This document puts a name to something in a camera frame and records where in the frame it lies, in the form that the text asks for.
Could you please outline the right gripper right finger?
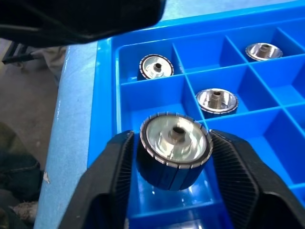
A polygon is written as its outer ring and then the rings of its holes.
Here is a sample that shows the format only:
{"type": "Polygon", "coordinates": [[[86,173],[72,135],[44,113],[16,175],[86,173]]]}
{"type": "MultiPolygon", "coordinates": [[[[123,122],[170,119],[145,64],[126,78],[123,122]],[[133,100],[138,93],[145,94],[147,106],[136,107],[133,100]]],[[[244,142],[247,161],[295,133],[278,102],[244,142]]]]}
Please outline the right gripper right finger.
{"type": "Polygon", "coordinates": [[[210,130],[218,187],[236,229],[303,229],[305,209],[244,139],[210,130]]]}

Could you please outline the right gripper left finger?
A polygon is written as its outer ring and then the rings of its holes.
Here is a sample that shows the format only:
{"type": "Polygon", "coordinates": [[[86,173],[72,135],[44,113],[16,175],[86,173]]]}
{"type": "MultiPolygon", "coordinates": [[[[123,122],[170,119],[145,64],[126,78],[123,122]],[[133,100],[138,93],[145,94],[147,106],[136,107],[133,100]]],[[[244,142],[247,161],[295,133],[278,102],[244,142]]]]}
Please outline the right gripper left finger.
{"type": "Polygon", "coordinates": [[[132,177],[134,132],[116,134],[81,176],[60,229],[124,228],[132,177]]]}

